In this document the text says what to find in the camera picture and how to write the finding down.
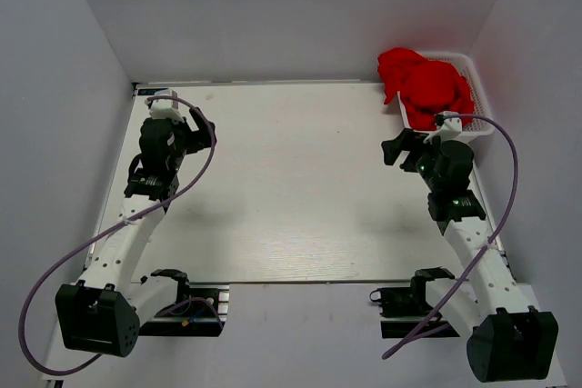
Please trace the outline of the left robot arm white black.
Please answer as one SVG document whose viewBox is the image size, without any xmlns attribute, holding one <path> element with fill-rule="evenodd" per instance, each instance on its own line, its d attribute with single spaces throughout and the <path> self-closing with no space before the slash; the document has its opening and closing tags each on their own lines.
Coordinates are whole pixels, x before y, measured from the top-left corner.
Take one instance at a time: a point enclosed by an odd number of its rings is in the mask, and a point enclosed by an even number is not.
<svg viewBox="0 0 582 388">
<path fill-rule="evenodd" d="M 128 169 L 117 229 L 104 240 L 75 284 L 62 285 L 55 306 L 65 348 L 125 357 L 140 328 L 157 314 L 186 312 L 192 292 L 185 273 L 157 269 L 132 278 L 155 228 L 178 191 L 188 154 L 212 148 L 215 126 L 197 110 L 191 130 L 176 109 L 152 108 L 140 129 L 140 152 Z"/>
</svg>

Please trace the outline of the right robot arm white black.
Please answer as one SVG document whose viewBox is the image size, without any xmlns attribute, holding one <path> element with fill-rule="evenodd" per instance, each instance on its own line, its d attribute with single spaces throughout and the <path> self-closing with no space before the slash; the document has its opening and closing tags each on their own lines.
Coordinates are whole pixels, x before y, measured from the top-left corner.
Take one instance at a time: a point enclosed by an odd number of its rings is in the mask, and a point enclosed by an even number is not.
<svg viewBox="0 0 582 388">
<path fill-rule="evenodd" d="M 428 211 L 453 248 L 463 273 L 418 270 L 410 301 L 429 318 L 442 315 L 466 341 L 467 360 L 481 383 L 547 378 L 558 324 L 522 293 L 501 253 L 487 240 L 487 216 L 469 188 L 474 153 L 468 144 L 404 129 L 381 144 L 384 162 L 426 183 Z"/>
</svg>

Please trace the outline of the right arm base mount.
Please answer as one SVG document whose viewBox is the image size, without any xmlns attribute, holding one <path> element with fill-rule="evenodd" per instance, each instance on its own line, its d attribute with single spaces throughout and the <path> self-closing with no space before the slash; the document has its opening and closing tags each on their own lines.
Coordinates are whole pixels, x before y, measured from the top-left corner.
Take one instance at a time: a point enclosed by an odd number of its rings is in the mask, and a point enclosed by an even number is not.
<svg viewBox="0 0 582 388">
<path fill-rule="evenodd" d="M 383 339 L 403 339 L 431 310 L 426 303 L 416 304 L 407 286 L 376 288 L 368 295 L 368 298 L 371 304 L 379 308 Z M 459 336 L 440 314 L 422 327 L 417 335 L 423 338 L 457 338 Z"/>
</svg>

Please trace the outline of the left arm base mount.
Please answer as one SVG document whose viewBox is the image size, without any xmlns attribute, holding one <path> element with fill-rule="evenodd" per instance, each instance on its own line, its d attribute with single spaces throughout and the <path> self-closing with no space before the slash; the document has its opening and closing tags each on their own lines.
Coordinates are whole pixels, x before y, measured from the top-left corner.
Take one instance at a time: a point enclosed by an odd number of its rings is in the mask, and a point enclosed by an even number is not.
<svg viewBox="0 0 582 388">
<path fill-rule="evenodd" d="M 145 323 L 139 331 L 140 337 L 217 338 L 222 333 L 217 318 L 226 324 L 229 305 L 229 286 L 226 284 L 203 284 L 190 287 L 189 293 L 181 297 L 201 298 L 206 301 L 188 302 L 179 308 Z"/>
</svg>

